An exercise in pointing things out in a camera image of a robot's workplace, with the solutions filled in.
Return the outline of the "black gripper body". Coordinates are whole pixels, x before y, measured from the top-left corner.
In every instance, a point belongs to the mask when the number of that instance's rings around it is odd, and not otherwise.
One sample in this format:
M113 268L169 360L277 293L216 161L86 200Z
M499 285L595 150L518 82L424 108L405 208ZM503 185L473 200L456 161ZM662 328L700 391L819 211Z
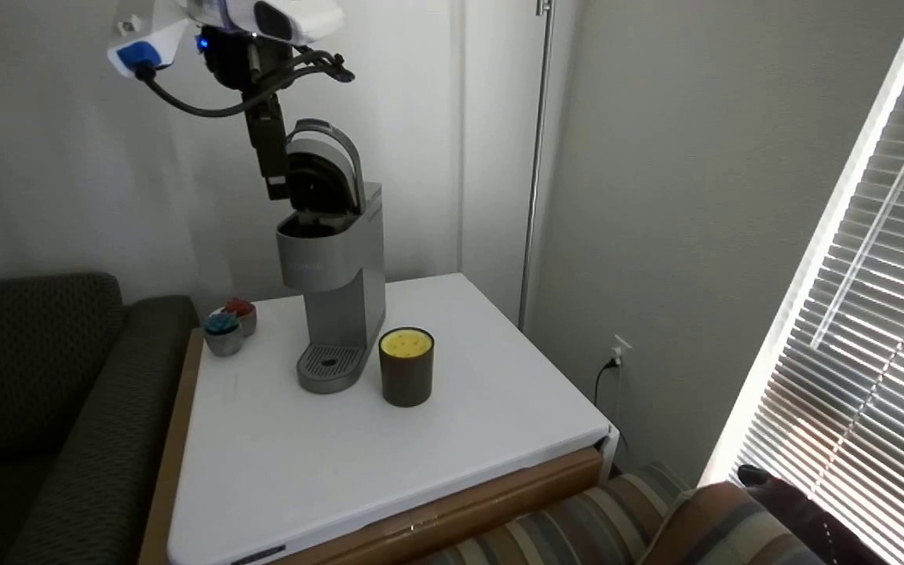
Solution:
M243 113L253 126L282 126L280 90L306 77L356 80L338 54L231 35L214 25L200 28L199 52L214 80L243 96Z

